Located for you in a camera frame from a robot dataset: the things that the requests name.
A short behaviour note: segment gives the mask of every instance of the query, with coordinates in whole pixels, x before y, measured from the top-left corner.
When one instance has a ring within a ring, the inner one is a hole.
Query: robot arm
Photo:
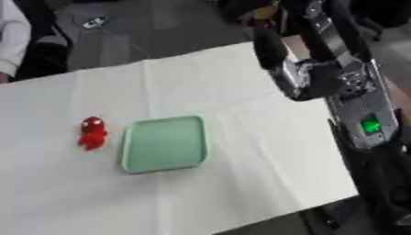
[[[368,150],[389,142],[398,122],[383,74],[338,1],[283,1],[283,7],[311,52],[291,62],[280,37],[255,28],[261,67],[293,100],[326,98],[333,120],[348,129],[355,146]],[[367,124],[375,121],[375,130]]]
[[[339,1],[283,0],[282,7],[311,59],[290,61],[273,30],[255,28],[261,67],[291,99],[325,99],[336,143],[376,224],[386,234],[411,234],[411,160],[379,66]]]

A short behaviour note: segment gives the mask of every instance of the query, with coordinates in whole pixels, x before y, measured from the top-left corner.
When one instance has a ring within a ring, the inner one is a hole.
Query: toy
[[[86,151],[102,147],[106,142],[106,125],[99,117],[89,117],[82,122],[82,137],[79,139],[80,146],[85,145]]]

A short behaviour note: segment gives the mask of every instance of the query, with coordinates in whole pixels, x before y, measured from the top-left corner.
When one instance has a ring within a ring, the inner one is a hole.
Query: plastic tray
[[[134,122],[126,129],[122,168],[148,173],[199,165],[206,158],[206,137],[200,117],[174,117]]]

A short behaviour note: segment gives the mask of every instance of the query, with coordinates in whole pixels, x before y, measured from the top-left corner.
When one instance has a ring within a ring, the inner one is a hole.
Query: floor
[[[246,41],[242,28],[222,22],[216,10],[202,0],[123,0],[75,4],[72,0],[49,0],[59,23],[75,42],[71,71],[163,58]],[[108,16],[102,28],[85,30],[89,18]],[[364,31],[365,37],[371,37]],[[382,42],[370,41],[386,75],[411,95],[411,25],[387,30]],[[328,205],[342,213],[344,226],[331,231],[312,211],[274,218],[219,235],[325,235],[375,234],[363,205],[350,198]]]

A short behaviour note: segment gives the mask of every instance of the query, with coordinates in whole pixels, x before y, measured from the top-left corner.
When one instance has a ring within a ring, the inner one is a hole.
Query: wire
[[[100,27],[100,29],[103,30],[106,34],[111,35],[111,37],[113,37],[114,39],[125,41],[125,39],[117,36],[116,34],[108,31],[107,29],[105,29],[105,28],[103,28],[103,27]],[[149,54],[148,54],[146,51],[144,51],[143,49],[141,49],[139,46],[137,46],[137,45],[135,45],[135,44],[133,44],[133,43],[128,43],[128,46],[130,46],[130,47],[138,50],[140,53],[144,54],[144,56],[146,57],[146,59],[150,59]]]
[[[310,222],[308,221],[308,217],[306,216],[305,212],[301,211],[301,212],[298,213],[298,215],[303,220],[305,229],[308,232],[308,234],[309,235],[316,235],[314,230],[313,230],[313,227],[311,226]]]
[[[78,22],[75,21],[75,15],[74,15],[74,14],[72,14],[72,23],[73,23],[76,27],[78,27],[78,28],[84,28],[83,25],[81,25],[81,24],[79,24]],[[131,48],[133,48],[133,49],[135,49],[135,50],[138,50],[140,53],[142,53],[142,54],[146,57],[146,59],[150,59],[149,54],[148,54],[145,50],[143,50],[142,48],[140,48],[140,47],[137,46],[136,44],[126,42],[126,39],[124,39],[124,38],[122,38],[122,37],[119,37],[118,35],[110,32],[110,31],[107,30],[107,29],[105,29],[105,28],[104,28],[104,25],[101,25],[101,26],[99,26],[99,27],[97,27],[97,28],[95,28],[95,29],[100,29],[100,30],[102,30],[103,32],[105,32],[107,35],[110,35],[111,37],[113,37],[113,39],[117,39],[117,40],[120,40],[120,41],[123,41],[123,42],[127,43],[127,45],[128,45],[129,47],[131,47]]]

